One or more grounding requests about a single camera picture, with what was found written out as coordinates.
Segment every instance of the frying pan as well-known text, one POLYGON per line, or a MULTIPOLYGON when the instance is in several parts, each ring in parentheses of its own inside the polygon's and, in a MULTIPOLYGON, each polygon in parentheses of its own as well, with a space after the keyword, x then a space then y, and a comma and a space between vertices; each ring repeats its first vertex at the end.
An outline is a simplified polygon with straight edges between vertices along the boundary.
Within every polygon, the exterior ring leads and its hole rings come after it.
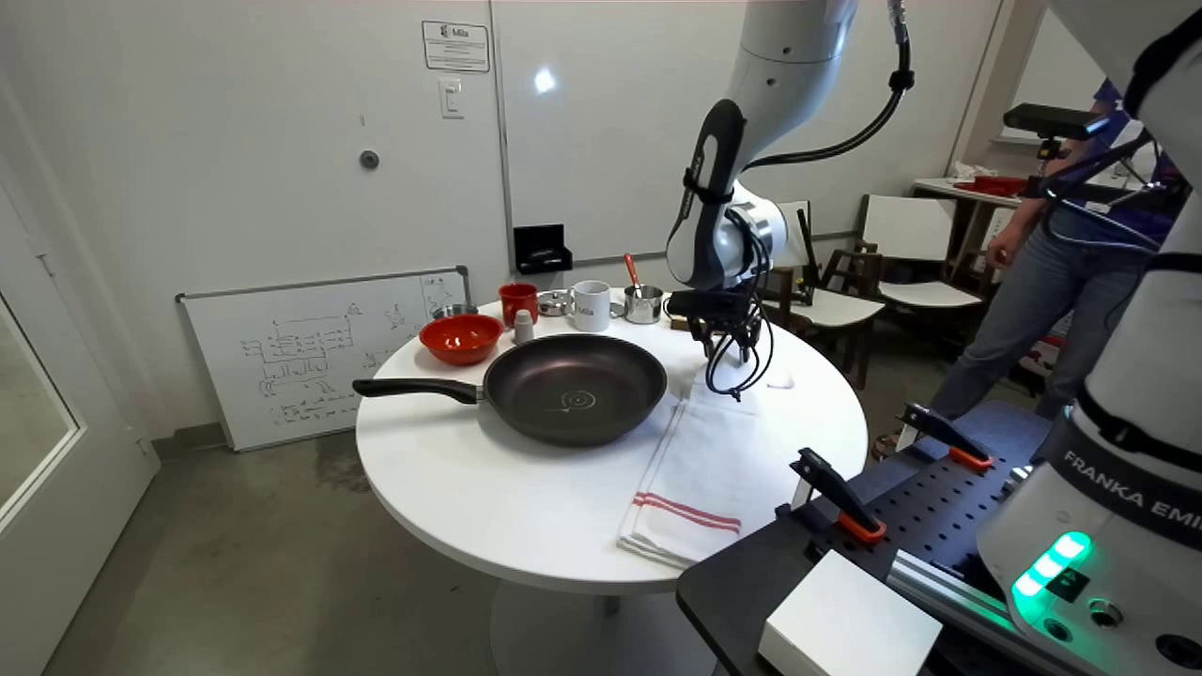
POLYGON ((513 346, 483 373, 483 386, 459 379, 352 379, 364 399, 447 394, 464 404, 492 404, 513 430, 559 443, 602 445, 646 420, 667 374, 643 346, 604 334, 556 334, 513 346))

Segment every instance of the sign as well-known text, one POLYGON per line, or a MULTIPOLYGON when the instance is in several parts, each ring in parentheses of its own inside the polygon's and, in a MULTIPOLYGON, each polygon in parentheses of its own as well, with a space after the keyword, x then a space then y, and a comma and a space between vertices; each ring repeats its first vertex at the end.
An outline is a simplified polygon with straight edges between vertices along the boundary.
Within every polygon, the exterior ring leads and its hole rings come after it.
POLYGON ((489 72, 489 27, 474 21, 422 21, 427 72, 489 72))

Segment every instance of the cable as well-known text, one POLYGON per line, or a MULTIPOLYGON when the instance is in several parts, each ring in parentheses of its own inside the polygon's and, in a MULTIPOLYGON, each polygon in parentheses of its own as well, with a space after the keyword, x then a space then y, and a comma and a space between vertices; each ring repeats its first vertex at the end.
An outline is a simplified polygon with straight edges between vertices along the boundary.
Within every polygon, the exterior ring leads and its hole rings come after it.
POLYGON ((712 355, 706 360, 706 386, 711 386, 712 394, 733 394, 733 399, 738 399, 742 389, 752 389, 752 386, 775 368, 776 339, 775 339, 775 330, 767 327, 767 317, 753 317, 753 321, 757 321, 757 330, 767 330, 767 351, 757 351, 753 346, 746 346, 752 373, 746 373, 738 384, 733 384, 733 386, 718 386, 718 368, 721 368, 721 360, 727 355, 727 348, 737 346, 737 339, 727 339, 727 334, 718 339, 718 348, 712 348, 712 355))
POLYGON ((872 116, 872 123, 860 127, 857 135, 834 141, 834 147, 816 147, 816 151, 796 151, 796 152, 769 152, 769 158, 752 162, 746 170, 753 170, 753 163, 827 162, 827 158, 837 158, 837 152, 850 152, 850 151, 865 147, 875 131, 881 131, 881 127, 891 123, 891 116, 895 116, 896 103, 900 103, 900 92, 914 88, 907 28, 905 28, 905 6, 900 6, 900 0, 891 0, 891 15, 895 15, 895 40, 896 40, 896 67, 895 67, 895 76, 891 76, 891 100, 872 116))
POLYGON ((757 330, 767 330, 767 360, 764 360, 757 373, 752 373, 746 389, 775 368, 775 355, 776 355, 776 334, 775 334, 775 327, 757 316, 757 304, 753 304, 753 321, 757 321, 757 330))

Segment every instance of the door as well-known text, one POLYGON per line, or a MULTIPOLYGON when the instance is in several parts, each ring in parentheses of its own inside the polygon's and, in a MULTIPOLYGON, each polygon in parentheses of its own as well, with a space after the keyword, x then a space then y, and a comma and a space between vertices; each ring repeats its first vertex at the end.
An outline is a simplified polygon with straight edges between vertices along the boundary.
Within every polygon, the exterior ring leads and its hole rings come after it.
POLYGON ((0 187, 0 670, 35 676, 159 460, 0 187))

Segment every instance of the black cable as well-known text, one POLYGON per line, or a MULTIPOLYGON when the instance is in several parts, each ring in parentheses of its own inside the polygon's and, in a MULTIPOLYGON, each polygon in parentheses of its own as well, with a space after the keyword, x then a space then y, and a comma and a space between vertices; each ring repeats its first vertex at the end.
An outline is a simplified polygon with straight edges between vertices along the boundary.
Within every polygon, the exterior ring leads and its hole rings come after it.
POLYGON ((775 327, 757 316, 757 307, 753 307, 753 321, 757 321, 757 330, 767 330, 767 360, 764 360, 764 368, 757 373, 752 373, 746 374, 746 389, 775 368, 775 355, 776 355, 776 334, 775 334, 775 327))
POLYGON ((738 399, 742 389, 752 389, 752 386, 769 373, 775 351, 776 351, 776 339, 775 339, 775 330, 767 327, 767 351, 757 351, 753 346, 746 346, 752 373, 746 373, 738 384, 733 384, 733 386, 718 386, 718 379, 712 379, 712 374, 718 374, 718 364, 727 355, 733 346, 737 346, 737 339, 721 334, 712 355, 706 360, 706 386, 711 386, 712 394, 733 394, 733 399, 738 399))
POLYGON ((895 67, 895 76, 891 76, 891 100, 872 116, 872 123, 860 127, 857 135, 834 141, 834 147, 816 147, 816 151, 796 151, 796 152, 769 152, 769 158, 752 162, 746 170, 753 170, 753 163, 827 162, 827 158, 837 158, 837 152, 850 152, 850 151, 865 147, 875 131, 881 131, 881 127, 891 123, 891 116, 895 116, 896 103, 900 103, 900 92, 914 88, 907 28, 905 28, 905 6, 900 6, 900 0, 891 0, 891 15, 895 15, 895 40, 896 40, 896 67, 895 67))
POLYGON ((1202 36, 1202 11, 1188 15, 1177 28, 1145 45, 1132 67, 1128 107, 1139 116, 1145 92, 1189 53, 1202 36))

